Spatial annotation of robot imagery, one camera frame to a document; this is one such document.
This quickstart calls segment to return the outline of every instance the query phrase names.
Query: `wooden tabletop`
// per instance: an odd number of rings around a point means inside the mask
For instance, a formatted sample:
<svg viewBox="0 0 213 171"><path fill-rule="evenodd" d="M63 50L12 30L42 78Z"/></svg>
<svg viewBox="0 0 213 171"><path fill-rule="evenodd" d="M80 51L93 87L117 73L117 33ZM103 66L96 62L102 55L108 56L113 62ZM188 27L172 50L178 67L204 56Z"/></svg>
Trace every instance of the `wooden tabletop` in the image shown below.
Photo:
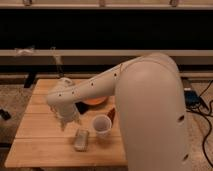
<svg viewBox="0 0 213 171"><path fill-rule="evenodd" d="M6 167L72 167L126 165L118 118L108 140L100 141L91 127L91 120L97 114L107 114L114 107L114 97L91 107L81 116L82 126L67 125L61 131L60 122L46 104L45 96L56 79L39 80L26 108L24 117L16 133L7 157ZM90 132L86 152L76 152L73 140L78 128Z"/></svg>

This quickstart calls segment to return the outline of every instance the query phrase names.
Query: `floor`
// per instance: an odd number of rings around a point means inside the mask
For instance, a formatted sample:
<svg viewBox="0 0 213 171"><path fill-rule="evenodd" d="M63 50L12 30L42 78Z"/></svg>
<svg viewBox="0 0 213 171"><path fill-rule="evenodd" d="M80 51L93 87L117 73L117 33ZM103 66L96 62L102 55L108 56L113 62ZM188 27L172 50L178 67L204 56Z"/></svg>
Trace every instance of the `floor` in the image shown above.
<svg viewBox="0 0 213 171"><path fill-rule="evenodd" d="M201 92L207 83L194 83L193 86L197 92ZM24 89L23 84L19 82L3 82L0 79L0 108L9 111L12 114L12 118L9 121L3 121L0 118L0 142L12 142L18 128L18 125L23 116L25 107L30 99L34 85L31 88ZM208 92L204 94L205 101L209 101L213 98L213 85L209 88ZM205 120L199 116L188 115L189 120L189 133L190 133L190 145L192 155L193 171L213 171L209 167L203 154L201 153L201 140L203 135L207 131ZM213 159L213 136L211 135L207 144L208 154ZM7 149L0 149L0 170L1 171L30 171L29 168L22 169L6 169L4 168L4 161L8 154ZM126 167L98 167L98 168L45 168L47 171L127 171Z"/></svg>

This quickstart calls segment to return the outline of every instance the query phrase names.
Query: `white cup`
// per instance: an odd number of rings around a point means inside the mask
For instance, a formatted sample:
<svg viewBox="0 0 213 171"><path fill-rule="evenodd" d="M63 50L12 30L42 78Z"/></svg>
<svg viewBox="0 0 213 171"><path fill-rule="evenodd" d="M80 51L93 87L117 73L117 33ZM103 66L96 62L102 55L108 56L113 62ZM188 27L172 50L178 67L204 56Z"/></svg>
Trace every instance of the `white cup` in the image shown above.
<svg viewBox="0 0 213 171"><path fill-rule="evenodd" d="M92 126L97 137L105 139L112 128L112 121L107 115L97 115L92 120Z"/></svg>

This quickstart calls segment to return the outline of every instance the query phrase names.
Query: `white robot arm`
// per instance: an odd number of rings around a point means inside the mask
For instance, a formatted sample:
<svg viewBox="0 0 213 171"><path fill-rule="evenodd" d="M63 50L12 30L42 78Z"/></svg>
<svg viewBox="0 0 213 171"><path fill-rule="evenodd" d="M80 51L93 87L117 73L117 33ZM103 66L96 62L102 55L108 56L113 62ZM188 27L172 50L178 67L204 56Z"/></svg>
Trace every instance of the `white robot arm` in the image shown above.
<svg viewBox="0 0 213 171"><path fill-rule="evenodd" d="M154 53L73 85L62 78L47 103L63 119L74 103L115 95L129 171L191 171L183 87L174 61Z"/></svg>

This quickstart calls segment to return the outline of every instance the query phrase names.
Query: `black cable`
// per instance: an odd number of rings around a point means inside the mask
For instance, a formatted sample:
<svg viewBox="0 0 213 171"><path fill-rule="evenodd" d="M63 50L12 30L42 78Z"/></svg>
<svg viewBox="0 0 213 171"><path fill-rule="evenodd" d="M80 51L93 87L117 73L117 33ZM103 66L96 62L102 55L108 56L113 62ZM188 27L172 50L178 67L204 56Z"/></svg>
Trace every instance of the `black cable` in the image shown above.
<svg viewBox="0 0 213 171"><path fill-rule="evenodd" d="M205 144L206 144L206 141L208 140L208 137L209 135L211 134L212 132L212 124L211 124L211 121L207 118L207 116L203 115L202 113L199 113L199 112L193 112L194 114L197 114L199 116L202 116L208 123L209 125L209 130L208 132L206 133L206 135L204 136L203 138L203 141L202 141L202 150L203 150L203 154L206 158L206 160L208 161L209 165L213 168L213 163L211 162L211 160L209 159L208 155L207 155L207 152L206 152L206 148L205 148Z"/></svg>
<svg viewBox="0 0 213 171"><path fill-rule="evenodd" d="M212 83L213 83L213 80L211 80L210 83L208 84L208 86L200 93L200 95L199 95L200 98L209 89L209 87L212 85ZM200 107L202 106L201 103L199 103L197 106L187 107L187 109L188 109L187 112L191 112L191 113L194 113L196 115L202 116L207 121L207 123L208 123L209 130L208 130L208 132L206 133L206 135L203 138L203 141L202 141L202 150L203 150L203 154L204 154L206 160L208 161L209 165L213 168L213 163L211 162L210 158L208 157L207 152L206 152L206 148L205 148L206 141L208 140L208 137L209 137L209 135L212 132L212 123L208 119L208 117L213 117L213 115L212 115L212 111L213 111L212 110L212 104L213 104L213 100L211 100L209 102L208 113L205 113L205 112L203 112L200 109Z"/></svg>
<svg viewBox="0 0 213 171"><path fill-rule="evenodd" d="M210 83L208 84L208 86L200 93L199 97L201 97L208 89L209 87L212 85L213 80L210 81Z"/></svg>

